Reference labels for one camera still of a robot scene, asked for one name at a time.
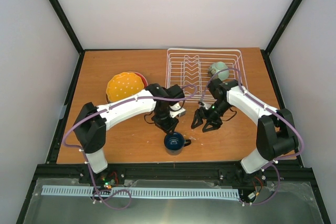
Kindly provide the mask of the dark blue mug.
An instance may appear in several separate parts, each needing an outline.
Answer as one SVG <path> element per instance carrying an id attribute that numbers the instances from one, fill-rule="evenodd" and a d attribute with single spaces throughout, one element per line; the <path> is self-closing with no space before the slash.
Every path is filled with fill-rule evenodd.
<path id="1" fill-rule="evenodd" d="M 169 133 L 164 138 L 164 147 L 168 154 L 178 155 L 184 147 L 191 145 L 190 139 L 185 139 L 179 132 Z"/>

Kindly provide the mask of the green floral small bowl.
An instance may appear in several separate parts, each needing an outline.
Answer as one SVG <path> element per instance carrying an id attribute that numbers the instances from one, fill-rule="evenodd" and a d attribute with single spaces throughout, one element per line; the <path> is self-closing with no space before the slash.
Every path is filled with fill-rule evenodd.
<path id="1" fill-rule="evenodd" d="M 208 68 L 208 74 L 212 76 L 216 76 L 222 81 L 225 81 L 229 78 L 229 70 L 227 64 L 218 61 L 211 64 Z"/>

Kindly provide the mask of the yellow polka dot plate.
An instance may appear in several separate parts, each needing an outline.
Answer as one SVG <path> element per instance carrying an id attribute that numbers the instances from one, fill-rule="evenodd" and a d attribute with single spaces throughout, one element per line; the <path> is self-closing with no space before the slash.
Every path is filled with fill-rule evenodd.
<path id="1" fill-rule="evenodd" d="M 144 89 L 144 84 L 134 72 L 116 74 L 108 81 L 106 97 L 108 102 L 117 102 L 137 94 Z"/>

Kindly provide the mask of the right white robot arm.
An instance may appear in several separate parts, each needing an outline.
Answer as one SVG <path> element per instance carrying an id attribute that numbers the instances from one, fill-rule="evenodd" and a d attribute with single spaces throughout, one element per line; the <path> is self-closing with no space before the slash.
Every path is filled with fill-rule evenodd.
<path id="1" fill-rule="evenodd" d="M 276 161 L 299 146 L 292 114 L 287 109 L 278 110 L 252 95 L 237 80 L 223 82 L 213 79 L 207 85 L 215 102 L 199 102 L 191 128 L 202 126 L 202 132 L 218 130 L 225 112 L 236 107 L 257 126 L 256 148 L 240 161 L 246 174 L 252 174 L 269 162 Z"/>

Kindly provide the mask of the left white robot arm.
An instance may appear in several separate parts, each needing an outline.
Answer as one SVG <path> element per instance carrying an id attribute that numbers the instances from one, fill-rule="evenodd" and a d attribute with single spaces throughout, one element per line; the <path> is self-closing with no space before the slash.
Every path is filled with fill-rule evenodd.
<path id="1" fill-rule="evenodd" d="M 166 134 L 172 133 L 178 117 L 185 113 L 179 105 L 184 98 L 183 89 L 177 84 L 166 89 L 155 83 L 118 102 L 100 106 L 85 104 L 73 131 L 91 166 L 91 178 L 100 184 L 108 180 L 108 162 L 103 151 L 108 130 L 134 116 L 153 112 L 154 125 Z"/>

